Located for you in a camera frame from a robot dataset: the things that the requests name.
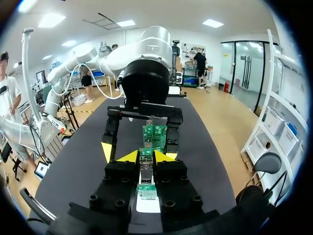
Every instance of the gray stool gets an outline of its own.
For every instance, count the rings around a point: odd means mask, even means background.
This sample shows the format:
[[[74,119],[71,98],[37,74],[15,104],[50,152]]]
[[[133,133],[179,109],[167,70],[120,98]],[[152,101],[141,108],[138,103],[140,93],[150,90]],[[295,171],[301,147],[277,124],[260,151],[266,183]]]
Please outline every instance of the gray stool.
[[[253,178],[256,176],[258,171],[264,172],[260,178],[260,181],[261,181],[265,173],[268,173],[271,175],[276,174],[280,170],[281,166],[282,166],[282,160],[280,159],[278,154],[271,153],[271,152],[267,152],[263,154],[254,164],[252,170],[255,171],[255,173],[253,174],[249,182],[246,184],[246,187],[253,180]]]

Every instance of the dark mat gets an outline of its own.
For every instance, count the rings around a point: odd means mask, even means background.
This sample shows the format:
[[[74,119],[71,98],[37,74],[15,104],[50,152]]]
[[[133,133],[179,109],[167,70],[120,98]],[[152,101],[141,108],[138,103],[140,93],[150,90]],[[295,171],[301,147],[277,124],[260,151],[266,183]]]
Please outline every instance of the dark mat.
[[[55,216],[69,209],[70,202],[88,207],[89,196],[104,177],[106,160],[101,138],[107,120],[107,107],[119,106],[123,99],[106,100],[72,136],[40,183],[36,199]],[[233,189],[219,153],[191,102],[168,98],[168,105],[182,108],[184,122],[180,127],[179,155],[188,167],[188,177],[203,199],[203,210],[224,213],[235,206]],[[143,146],[144,120],[120,122],[116,158]],[[162,232],[159,214],[133,210],[130,233]]]

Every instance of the white storage box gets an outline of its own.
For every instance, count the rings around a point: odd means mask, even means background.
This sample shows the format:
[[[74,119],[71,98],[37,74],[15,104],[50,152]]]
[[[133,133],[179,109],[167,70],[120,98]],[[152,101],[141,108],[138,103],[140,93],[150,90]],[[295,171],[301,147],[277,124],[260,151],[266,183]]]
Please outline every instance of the white storage box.
[[[299,142],[297,136],[289,128],[288,124],[288,122],[285,122],[283,133],[278,141],[278,144],[286,155],[290,154],[295,144]]]
[[[285,117],[281,112],[277,112],[273,107],[268,106],[268,112],[264,121],[264,126],[268,131],[276,136],[281,133],[284,128]]]
[[[86,101],[86,95],[80,94],[74,98],[74,105],[81,106]]]
[[[290,163],[294,174],[298,171],[303,159],[304,159],[304,151],[303,151],[302,145],[300,145],[297,153],[295,154],[295,157],[292,159]]]
[[[268,151],[257,136],[253,139],[251,145],[249,145],[248,148],[252,154],[250,157],[254,158],[255,161],[257,161],[264,153]]]

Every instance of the yellow triangle marker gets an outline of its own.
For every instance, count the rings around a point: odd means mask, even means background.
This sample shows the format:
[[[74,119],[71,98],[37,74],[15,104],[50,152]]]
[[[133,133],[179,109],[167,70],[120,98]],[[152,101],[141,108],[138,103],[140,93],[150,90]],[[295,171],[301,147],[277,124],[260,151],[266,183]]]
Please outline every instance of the yellow triangle marker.
[[[110,157],[111,157],[111,152],[112,152],[112,144],[103,143],[103,142],[101,142],[101,144],[102,144],[104,156],[106,157],[107,163],[109,163]]]
[[[173,158],[170,158],[169,156],[164,155],[163,153],[159,151],[154,151],[156,155],[156,162],[160,163],[162,161],[167,161],[167,162],[174,162],[175,160]]]
[[[166,155],[174,160],[177,157],[177,153],[166,153]]]
[[[137,159],[137,153],[138,150],[135,150],[134,152],[131,152],[130,154],[127,154],[126,156],[116,160],[118,162],[125,162],[125,161],[130,161],[131,163],[135,163]]]

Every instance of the red fire extinguisher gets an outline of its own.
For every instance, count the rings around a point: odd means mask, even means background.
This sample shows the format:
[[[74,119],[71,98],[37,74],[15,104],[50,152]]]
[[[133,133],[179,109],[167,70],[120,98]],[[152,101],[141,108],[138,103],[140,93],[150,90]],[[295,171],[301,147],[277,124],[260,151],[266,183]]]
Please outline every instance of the red fire extinguisher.
[[[224,85],[224,92],[228,93],[228,88],[229,88],[229,83],[228,83],[228,82],[225,82],[225,85]]]

